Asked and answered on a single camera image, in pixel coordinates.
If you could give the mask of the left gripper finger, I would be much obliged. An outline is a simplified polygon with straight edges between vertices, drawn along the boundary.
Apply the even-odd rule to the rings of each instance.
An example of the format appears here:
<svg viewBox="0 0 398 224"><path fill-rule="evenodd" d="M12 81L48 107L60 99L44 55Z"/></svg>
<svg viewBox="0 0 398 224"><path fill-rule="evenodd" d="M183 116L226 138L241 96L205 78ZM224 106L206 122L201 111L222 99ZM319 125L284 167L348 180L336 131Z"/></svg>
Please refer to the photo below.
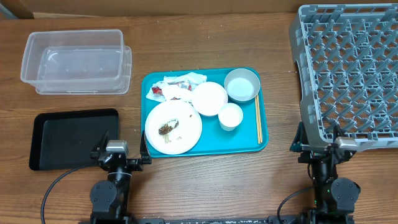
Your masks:
<svg viewBox="0 0 398 224"><path fill-rule="evenodd" d="M140 155L141 159L150 159L150 153L146 143L145 131L141 132Z"/></svg>
<svg viewBox="0 0 398 224"><path fill-rule="evenodd" d="M109 141L109 132L106 131L99 140L99 142L94 146L93 152L100 153L101 151L105 150L108 141Z"/></svg>

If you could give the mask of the wooden chopstick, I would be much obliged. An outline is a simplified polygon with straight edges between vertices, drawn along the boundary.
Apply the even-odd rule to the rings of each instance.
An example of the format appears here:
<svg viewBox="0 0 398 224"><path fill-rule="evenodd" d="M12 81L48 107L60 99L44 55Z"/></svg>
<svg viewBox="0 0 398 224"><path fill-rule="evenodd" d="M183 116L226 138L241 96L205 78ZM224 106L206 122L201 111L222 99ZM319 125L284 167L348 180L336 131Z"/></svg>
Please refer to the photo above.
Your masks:
<svg viewBox="0 0 398 224"><path fill-rule="evenodd" d="M258 94L254 98L255 102L255 111L256 111L256 127L257 127L257 143L260 144L261 141L261 129L260 129L260 117L259 117L259 97Z"/></svg>
<svg viewBox="0 0 398 224"><path fill-rule="evenodd" d="M260 105L259 105L259 117L260 117L260 121L261 121ZM260 129L261 129L261 141L263 142L263 137L262 137L262 124L260 124Z"/></svg>

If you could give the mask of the small white cup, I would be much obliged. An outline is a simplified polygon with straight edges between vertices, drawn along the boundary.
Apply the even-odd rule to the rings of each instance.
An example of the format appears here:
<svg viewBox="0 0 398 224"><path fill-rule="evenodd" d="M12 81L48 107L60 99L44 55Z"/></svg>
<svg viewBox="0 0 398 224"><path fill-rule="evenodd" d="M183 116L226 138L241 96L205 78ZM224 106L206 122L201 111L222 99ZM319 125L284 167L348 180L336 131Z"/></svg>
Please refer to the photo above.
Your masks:
<svg viewBox="0 0 398 224"><path fill-rule="evenodd" d="M218 113L220 126L225 131L232 131L239 126L243 120L242 109L234 103L223 105Z"/></svg>

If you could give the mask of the grey ceramic bowl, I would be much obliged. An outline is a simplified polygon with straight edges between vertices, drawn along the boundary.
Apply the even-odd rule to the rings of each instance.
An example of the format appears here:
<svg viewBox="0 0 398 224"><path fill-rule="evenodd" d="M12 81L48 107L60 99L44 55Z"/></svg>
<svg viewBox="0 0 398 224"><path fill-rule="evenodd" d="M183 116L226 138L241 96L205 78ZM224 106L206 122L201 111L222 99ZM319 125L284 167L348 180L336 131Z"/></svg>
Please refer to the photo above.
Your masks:
<svg viewBox="0 0 398 224"><path fill-rule="evenodd" d="M224 88L232 100L244 103L258 95L261 81L254 71L247 68L236 68L227 74Z"/></svg>

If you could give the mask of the small pink plate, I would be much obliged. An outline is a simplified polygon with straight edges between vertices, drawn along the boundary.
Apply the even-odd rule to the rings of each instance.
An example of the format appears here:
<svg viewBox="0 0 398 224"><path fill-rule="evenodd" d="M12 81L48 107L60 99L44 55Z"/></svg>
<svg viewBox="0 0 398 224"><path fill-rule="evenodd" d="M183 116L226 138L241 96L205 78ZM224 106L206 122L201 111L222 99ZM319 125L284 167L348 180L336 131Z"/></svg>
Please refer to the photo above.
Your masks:
<svg viewBox="0 0 398 224"><path fill-rule="evenodd" d="M226 90L215 82L201 83L192 91L192 105L203 116L216 116L227 102Z"/></svg>

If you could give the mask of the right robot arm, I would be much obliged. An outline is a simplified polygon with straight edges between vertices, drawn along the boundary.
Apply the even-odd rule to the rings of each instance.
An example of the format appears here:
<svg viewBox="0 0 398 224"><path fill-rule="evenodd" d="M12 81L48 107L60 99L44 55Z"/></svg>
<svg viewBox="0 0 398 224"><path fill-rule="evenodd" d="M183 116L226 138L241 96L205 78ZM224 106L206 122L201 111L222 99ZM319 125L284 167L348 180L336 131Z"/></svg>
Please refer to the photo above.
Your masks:
<svg viewBox="0 0 398 224"><path fill-rule="evenodd" d="M333 142L325 147L309 145L307 132L302 122L294 137L290 151L298 152L298 162L307 165L314 191L314 208L309 208L295 219L295 223L354 223L354 205L361 192L360 186L350 179L339 177L336 166L349 161L358 149L353 138L346 137L338 126L333 128Z"/></svg>

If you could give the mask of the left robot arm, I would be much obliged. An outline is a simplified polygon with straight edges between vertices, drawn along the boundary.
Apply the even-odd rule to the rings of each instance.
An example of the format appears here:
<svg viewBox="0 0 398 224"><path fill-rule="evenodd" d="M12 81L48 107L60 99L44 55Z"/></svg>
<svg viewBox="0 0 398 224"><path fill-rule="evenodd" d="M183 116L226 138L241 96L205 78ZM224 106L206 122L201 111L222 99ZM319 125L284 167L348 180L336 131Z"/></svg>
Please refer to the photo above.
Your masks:
<svg viewBox="0 0 398 224"><path fill-rule="evenodd" d="M147 148L145 133L141 134L140 158L129 159L127 142L110 140L105 132L90 157L97 166L108 173L107 179L95 183L90 192L93 205L90 223L137 223L128 212L129 191L132 173L142 171L143 166L152 163Z"/></svg>

